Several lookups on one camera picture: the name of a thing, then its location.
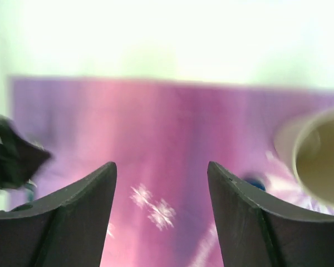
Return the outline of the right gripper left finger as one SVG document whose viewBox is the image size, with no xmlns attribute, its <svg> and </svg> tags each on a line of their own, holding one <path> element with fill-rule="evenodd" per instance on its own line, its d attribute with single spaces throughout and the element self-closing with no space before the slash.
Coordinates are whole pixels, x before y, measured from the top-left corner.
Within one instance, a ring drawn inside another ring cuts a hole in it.
<svg viewBox="0 0 334 267">
<path fill-rule="evenodd" d="M 108 162 L 81 180 L 0 211 L 0 267 L 99 266 L 117 180 Z"/>
</svg>

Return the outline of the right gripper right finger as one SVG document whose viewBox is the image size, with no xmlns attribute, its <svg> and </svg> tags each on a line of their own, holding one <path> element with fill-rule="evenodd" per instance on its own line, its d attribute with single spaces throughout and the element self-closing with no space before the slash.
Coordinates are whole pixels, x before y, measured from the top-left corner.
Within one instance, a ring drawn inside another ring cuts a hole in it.
<svg viewBox="0 0 334 267">
<path fill-rule="evenodd" d="M 216 162 L 208 185 L 224 266 L 334 267 L 334 216 L 280 200 Z"/>
</svg>

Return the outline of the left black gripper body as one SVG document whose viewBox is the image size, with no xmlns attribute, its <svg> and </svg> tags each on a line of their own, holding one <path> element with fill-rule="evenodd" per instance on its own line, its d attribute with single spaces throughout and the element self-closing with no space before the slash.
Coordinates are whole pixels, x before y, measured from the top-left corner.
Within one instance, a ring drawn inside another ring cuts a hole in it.
<svg viewBox="0 0 334 267">
<path fill-rule="evenodd" d="M 50 152 L 23 139 L 12 121 L 0 115 L 0 190 L 24 186 L 50 158 Z"/>
</svg>

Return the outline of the blue metallic spoon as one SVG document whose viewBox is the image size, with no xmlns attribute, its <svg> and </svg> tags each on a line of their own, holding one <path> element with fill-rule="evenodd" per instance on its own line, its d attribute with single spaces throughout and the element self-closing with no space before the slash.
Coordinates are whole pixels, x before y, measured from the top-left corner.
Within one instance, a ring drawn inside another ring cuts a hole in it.
<svg viewBox="0 0 334 267">
<path fill-rule="evenodd" d="M 259 173 L 247 173 L 243 176 L 243 180 L 262 191 L 266 191 L 266 185 L 264 182 L 264 177 Z"/>
</svg>

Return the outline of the beige paper cup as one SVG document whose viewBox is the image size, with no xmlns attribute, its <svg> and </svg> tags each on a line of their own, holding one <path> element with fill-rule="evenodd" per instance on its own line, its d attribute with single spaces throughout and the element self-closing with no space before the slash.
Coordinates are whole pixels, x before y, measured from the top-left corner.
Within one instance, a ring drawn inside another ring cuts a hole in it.
<svg viewBox="0 0 334 267">
<path fill-rule="evenodd" d="M 288 120 L 273 143 L 301 189 L 334 210 L 334 107 Z"/>
</svg>

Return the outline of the purple printed placemat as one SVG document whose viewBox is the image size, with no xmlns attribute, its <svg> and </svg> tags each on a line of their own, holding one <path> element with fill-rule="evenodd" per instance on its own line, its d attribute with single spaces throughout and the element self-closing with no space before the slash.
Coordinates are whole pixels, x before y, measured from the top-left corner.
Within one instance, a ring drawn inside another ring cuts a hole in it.
<svg viewBox="0 0 334 267">
<path fill-rule="evenodd" d="M 210 161 L 332 213 L 303 193 L 273 135 L 290 118 L 334 107 L 334 92 L 57 77 L 15 77 L 11 92 L 17 130 L 53 154 L 37 197 L 117 164 L 102 266 L 222 266 Z"/>
</svg>

